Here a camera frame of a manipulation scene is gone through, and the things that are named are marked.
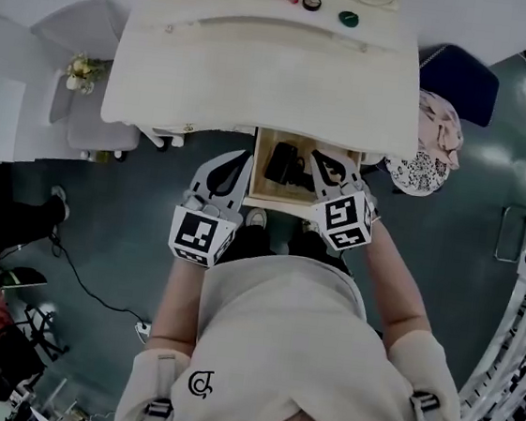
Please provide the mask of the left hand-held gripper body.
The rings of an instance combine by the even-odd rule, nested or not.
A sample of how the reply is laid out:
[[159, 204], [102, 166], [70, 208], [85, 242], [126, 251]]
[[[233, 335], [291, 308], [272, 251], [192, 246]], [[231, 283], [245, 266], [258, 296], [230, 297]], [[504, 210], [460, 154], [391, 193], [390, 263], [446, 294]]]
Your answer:
[[219, 218], [177, 205], [168, 241], [169, 248], [178, 259], [203, 267], [212, 267], [218, 262], [243, 223], [241, 206], [230, 209], [213, 201], [208, 202], [218, 207]]

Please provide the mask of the person's left hand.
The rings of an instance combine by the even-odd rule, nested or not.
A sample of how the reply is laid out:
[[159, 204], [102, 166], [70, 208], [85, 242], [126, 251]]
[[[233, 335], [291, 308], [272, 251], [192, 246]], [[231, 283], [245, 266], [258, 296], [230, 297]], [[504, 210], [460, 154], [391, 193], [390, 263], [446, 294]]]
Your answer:
[[184, 192], [182, 206], [189, 211], [203, 212], [205, 215], [213, 218], [220, 217], [220, 211], [217, 206], [208, 202], [206, 199], [192, 190], [186, 190]]

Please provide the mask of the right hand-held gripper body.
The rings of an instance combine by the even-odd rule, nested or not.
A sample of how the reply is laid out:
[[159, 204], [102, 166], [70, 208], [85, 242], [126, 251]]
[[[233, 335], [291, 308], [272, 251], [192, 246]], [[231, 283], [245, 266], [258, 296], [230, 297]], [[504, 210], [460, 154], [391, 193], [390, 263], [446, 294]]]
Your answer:
[[372, 241], [372, 210], [364, 191], [312, 206], [313, 219], [334, 251], [364, 246]]

